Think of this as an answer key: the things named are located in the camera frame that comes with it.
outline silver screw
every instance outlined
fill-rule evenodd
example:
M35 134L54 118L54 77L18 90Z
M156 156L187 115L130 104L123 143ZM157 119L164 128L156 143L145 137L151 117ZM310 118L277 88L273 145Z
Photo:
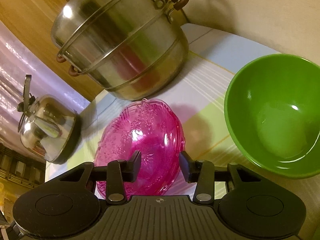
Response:
M199 201L209 201L211 200L211 196L206 193L201 193L196 196L196 199Z
M114 193L114 194L111 194L109 196L109 200L111 201L121 201L124 199L124 196L122 194L119 194L119 193Z

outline bowl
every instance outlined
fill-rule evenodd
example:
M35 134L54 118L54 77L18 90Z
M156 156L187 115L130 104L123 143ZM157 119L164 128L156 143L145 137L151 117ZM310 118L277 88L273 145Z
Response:
M229 133L253 163L289 178L320 173L320 67L287 54L260 57L232 79Z
M163 101L134 102L105 128L94 164L105 166L113 160L128 160L141 151L137 180L125 182L131 195L162 195L179 173L179 153L184 150L182 125ZM106 182L97 182L98 192L106 196Z

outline kettle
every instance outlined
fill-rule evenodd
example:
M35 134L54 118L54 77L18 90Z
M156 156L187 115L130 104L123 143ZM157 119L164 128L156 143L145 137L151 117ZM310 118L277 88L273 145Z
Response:
M30 94L31 75L26 75L23 102L18 104L22 116L18 125L25 148L48 162L64 163L74 151L81 133L81 118L51 95L40 98Z

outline pot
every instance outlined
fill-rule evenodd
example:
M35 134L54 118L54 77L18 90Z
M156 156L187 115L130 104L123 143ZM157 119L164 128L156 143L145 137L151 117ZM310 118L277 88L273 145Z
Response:
M174 78L186 59L188 42L171 13L188 1L70 0L52 27L61 48L57 60L73 65L71 76L88 74L119 98L148 96Z
M26 75L23 102L18 105L18 112L22 112L18 126L21 142L48 162L64 163L80 137L80 117L53 96L29 97L30 82L31 75Z

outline yellow stripe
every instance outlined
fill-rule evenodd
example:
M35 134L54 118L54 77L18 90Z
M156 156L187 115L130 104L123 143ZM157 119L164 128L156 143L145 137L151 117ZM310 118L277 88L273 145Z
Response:
M189 50L189 52L190 52L191 54L194 54L194 55L198 56L199 58L202 58L202 59L204 59L204 60L206 60L206 61L208 61L208 62L210 62L210 63L212 63L212 64L217 65L218 67L224 69L225 71L228 71L229 73L231 73L231 74L233 74L233 75L235 74L235 73L231 72L230 70L228 70L228 69L226 69L226 68L224 68L224 67L221 67L221 66L218 65L217 63L214 63L213 61L208 60L207 58L204 58L204 57L200 56L199 54L197 54L197 53L195 53L195 52L193 52L193 51L191 51L191 50Z
M227 136L225 136L224 138L222 138L220 141L218 141L216 144L214 144L212 147L210 147L208 150L204 151L203 153L200 153L198 155L198 157L196 158L196 160L198 160L201 156L205 155L206 153L210 152L212 149L214 149L215 147L217 147L220 143L222 143L224 140L228 139L230 137L230 134L228 134Z

